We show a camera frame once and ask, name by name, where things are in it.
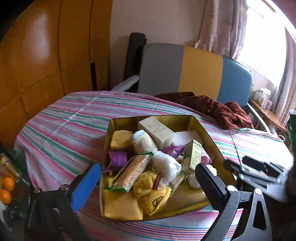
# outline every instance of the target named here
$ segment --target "white fluffy toy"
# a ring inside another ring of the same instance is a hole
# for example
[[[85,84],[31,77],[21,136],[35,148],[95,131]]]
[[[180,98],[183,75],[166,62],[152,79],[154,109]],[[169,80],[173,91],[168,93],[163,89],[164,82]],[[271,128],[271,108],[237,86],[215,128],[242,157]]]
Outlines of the white fluffy toy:
[[[152,156],[155,172],[163,178],[163,183],[168,185],[180,173],[182,166],[175,158],[162,151],[157,151]]]
[[[155,153],[158,151],[157,145],[152,138],[144,130],[139,130],[132,134],[131,142],[137,154],[145,154],[148,152]]]

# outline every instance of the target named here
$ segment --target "blue cushion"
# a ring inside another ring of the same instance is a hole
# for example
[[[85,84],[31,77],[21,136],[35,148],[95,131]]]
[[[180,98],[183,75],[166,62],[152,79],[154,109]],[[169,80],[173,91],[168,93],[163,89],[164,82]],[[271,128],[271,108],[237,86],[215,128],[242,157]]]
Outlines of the blue cushion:
[[[227,103],[236,101],[246,106],[251,91],[251,72],[241,64],[223,57],[223,72],[217,101]]]

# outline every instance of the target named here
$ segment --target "yellow towel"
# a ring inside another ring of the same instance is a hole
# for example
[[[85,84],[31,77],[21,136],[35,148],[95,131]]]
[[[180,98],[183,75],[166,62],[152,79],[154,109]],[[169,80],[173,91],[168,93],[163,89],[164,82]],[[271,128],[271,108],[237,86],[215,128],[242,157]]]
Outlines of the yellow towel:
[[[156,177],[155,173],[142,173],[133,185],[133,192],[148,215],[154,214],[167,201],[171,193],[170,187],[153,190]]]
[[[133,145],[131,143],[131,131],[115,131],[112,136],[110,147],[114,150],[129,149]]]
[[[142,220],[143,210],[134,193],[104,190],[104,215],[119,220]]]

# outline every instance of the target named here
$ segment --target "blue gripper pad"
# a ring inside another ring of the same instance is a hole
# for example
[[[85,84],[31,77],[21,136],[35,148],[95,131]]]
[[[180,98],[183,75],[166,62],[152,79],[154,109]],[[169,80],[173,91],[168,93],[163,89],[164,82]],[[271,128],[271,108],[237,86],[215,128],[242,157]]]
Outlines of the blue gripper pad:
[[[71,207],[74,212],[82,209],[101,175],[99,164],[94,164],[72,193]]]

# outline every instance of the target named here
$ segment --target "orange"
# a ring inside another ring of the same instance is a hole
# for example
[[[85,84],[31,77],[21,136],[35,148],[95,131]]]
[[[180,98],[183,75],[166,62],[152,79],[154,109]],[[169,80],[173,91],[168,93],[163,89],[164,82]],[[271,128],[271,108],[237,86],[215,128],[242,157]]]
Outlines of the orange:
[[[5,205],[8,205],[11,202],[10,192],[5,189],[1,189],[0,199]]]
[[[3,179],[3,187],[7,191],[12,192],[15,188],[15,181],[11,177],[6,177]]]

